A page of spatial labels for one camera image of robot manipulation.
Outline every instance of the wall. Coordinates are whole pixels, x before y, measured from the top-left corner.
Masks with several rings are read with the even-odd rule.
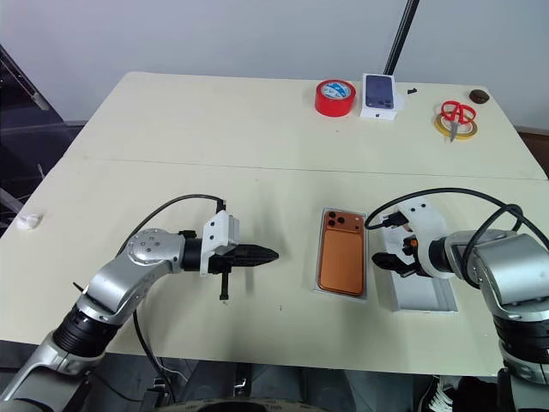
[[[399,82],[486,85],[511,123],[549,131],[549,2],[421,0]]]
[[[383,72],[405,0],[2,0],[2,44],[65,121],[130,70],[359,79]]]

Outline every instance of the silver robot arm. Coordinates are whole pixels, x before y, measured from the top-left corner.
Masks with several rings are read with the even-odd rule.
[[[238,243],[238,220],[225,210],[204,225],[204,240],[146,229],[92,278],[59,327],[50,332],[0,397],[0,411],[62,411],[81,403],[87,376],[153,284],[182,270],[221,273],[278,258],[257,245]],[[226,282],[222,299],[228,299]]]
[[[385,252],[374,254],[373,262],[402,277],[456,275],[479,288],[504,359],[498,395],[506,405],[501,410],[549,410],[549,253],[527,234],[486,230],[463,273],[463,255],[475,231],[446,235],[440,217],[422,197],[398,203],[379,227],[406,225],[410,233],[402,250],[414,263]]]

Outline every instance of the metal rod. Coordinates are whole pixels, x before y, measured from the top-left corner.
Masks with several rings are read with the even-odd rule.
[[[413,16],[415,15],[415,10],[418,8],[419,0],[407,0],[406,7],[404,8],[404,13],[402,14],[401,24],[396,31],[395,41],[391,47],[391,52],[387,58],[387,63],[385,64],[385,75],[392,75],[395,72],[396,63],[402,52],[402,47],[408,36],[408,31],[410,26],[412,26]]]
[[[7,191],[0,187],[0,203],[6,208],[19,213],[23,209],[23,203],[17,200],[16,197],[11,196]]]

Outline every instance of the phone image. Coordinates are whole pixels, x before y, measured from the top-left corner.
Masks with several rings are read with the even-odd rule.
[[[366,105],[378,109],[392,109],[393,82],[388,76],[366,76]]]
[[[360,296],[365,292],[364,217],[339,210],[323,215],[320,249],[320,289]]]

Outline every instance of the black wire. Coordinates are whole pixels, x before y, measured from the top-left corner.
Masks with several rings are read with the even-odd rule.
[[[137,403],[141,403],[143,402],[142,399],[134,399],[133,397],[127,397],[125,396],[122,392],[120,391],[117,391],[116,389],[114,389],[111,384],[109,384],[107,382],[107,380],[105,378],[103,378],[101,375],[98,375],[97,373],[94,373],[93,376],[99,381],[101,382],[104,386],[106,386],[108,389],[110,389],[113,393],[117,394],[119,397],[121,397],[122,399],[125,399],[126,401],[128,402],[137,402]]]
[[[517,210],[519,213],[522,213],[522,210],[520,206],[517,204],[506,204],[502,208],[499,208],[494,213],[490,215],[488,219],[485,220],[485,222],[480,225],[480,227],[477,229],[477,231],[474,233],[473,237],[468,241],[467,246],[465,247],[465,251],[463,252],[462,256],[462,274],[463,274],[463,280],[467,282],[469,285],[471,285],[473,288],[480,289],[480,285],[475,282],[468,274],[468,263],[469,259],[471,258],[471,253],[473,252],[474,246],[479,241],[480,237],[485,233],[486,229],[490,227],[490,225],[496,221],[496,219],[501,216],[505,212],[509,212],[510,210]]]
[[[141,347],[145,351],[145,355],[147,356],[148,361],[151,363],[156,373],[158,373],[158,375],[161,376],[166,382],[166,386],[170,391],[170,396],[172,397],[172,400],[175,403],[177,400],[175,398],[175,392],[173,391],[172,382],[167,377],[166,373],[164,372],[164,369],[159,367],[158,363],[156,363],[156,358],[154,357],[153,351],[147,345],[147,342],[145,342],[145,339],[143,338],[143,334],[141,332],[141,326],[139,326],[139,319],[137,318],[137,311],[134,311],[133,318],[134,318],[134,327],[136,328],[137,339],[139,340],[139,343],[141,344]]]
[[[157,214],[159,214],[162,210],[167,208],[168,206],[171,206],[174,203],[180,202],[182,200],[187,199],[208,199],[208,200],[214,200],[217,202],[217,208],[216,211],[219,212],[223,209],[225,209],[225,201],[221,199],[220,197],[211,196],[211,195],[203,195],[203,194],[191,194],[191,195],[184,195],[179,197],[174,197],[172,200],[167,201],[166,203],[159,206],[157,209],[155,209],[153,212],[151,212],[145,219],[143,219],[139,225],[137,225],[134,230],[131,231],[131,233],[128,235],[126,240],[123,242],[123,244],[120,246],[120,249],[118,249],[117,256],[124,251],[124,248],[126,247],[126,244],[128,241],[137,233],[139,232],[143,226],[145,226],[151,219],[153,219]],[[156,358],[154,357],[153,351],[151,348],[147,345],[147,342],[143,338],[143,334],[141,331],[141,326],[139,325],[139,318],[137,317],[137,310],[133,312],[133,319],[134,319],[134,327],[136,328],[136,334],[137,339],[139,340],[139,343],[141,344],[143,351],[145,352],[145,355],[148,358],[148,361],[153,366],[154,370],[161,376],[165,381],[166,385],[168,387],[168,390],[170,391],[170,395],[172,396],[173,402],[176,402],[175,393],[173,391],[172,383],[170,382],[170,379],[166,376],[164,370],[158,365]]]
[[[152,218],[154,218],[157,214],[159,214],[162,210],[167,208],[168,206],[173,205],[174,203],[181,202],[182,200],[187,199],[209,199],[214,200],[217,202],[217,211],[223,210],[225,208],[225,201],[217,196],[211,196],[211,195],[203,195],[203,194],[192,194],[192,195],[184,195],[179,197],[174,197],[172,200],[169,200],[168,202],[162,204],[160,207],[158,207],[156,210],[154,210],[152,213],[150,213],[145,219],[139,223],[139,225],[136,226],[134,230],[131,231],[131,233],[128,235],[126,240],[123,242],[122,246],[120,246],[120,249],[118,249],[117,256],[122,253],[124,248],[126,247],[126,244],[128,243],[128,240],[131,239],[131,237],[139,232],[143,226],[145,226],[148,221],[150,221]]]
[[[387,208],[390,208],[391,206],[395,206],[396,204],[398,204],[400,202],[404,202],[405,200],[413,199],[414,197],[432,195],[432,194],[435,194],[435,193],[463,193],[465,195],[480,197],[481,199],[484,199],[484,200],[487,200],[488,202],[494,203],[495,205],[499,206],[500,208],[502,208],[503,206],[506,205],[506,203],[502,202],[501,200],[499,200],[495,197],[492,197],[490,195],[486,195],[485,193],[483,193],[481,191],[473,191],[471,189],[464,189],[464,188],[461,188],[461,187],[438,187],[438,188],[435,188],[435,189],[426,189],[424,191],[415,191],[413,193],[408,193],[407,195],[400,196],[396,199],[391,200],[390,202],[387,202],[386,204],[380,206],[379,208],[377,208],[373,212],[371,212],[371,214],[366,218],[364,226],[368,230],[379,229],[380,227],[383,227],[383,225],[381,225],[381,224],[374,225],[374,226],[368,226],[368,225],[374,219],[374,217],[379,215],[381,212],[383,212]],[[513,226],[513,228],[511,230],[516,232],[521,227],[521,224],[522,224],[522,221],[517,217],[515,226]]]

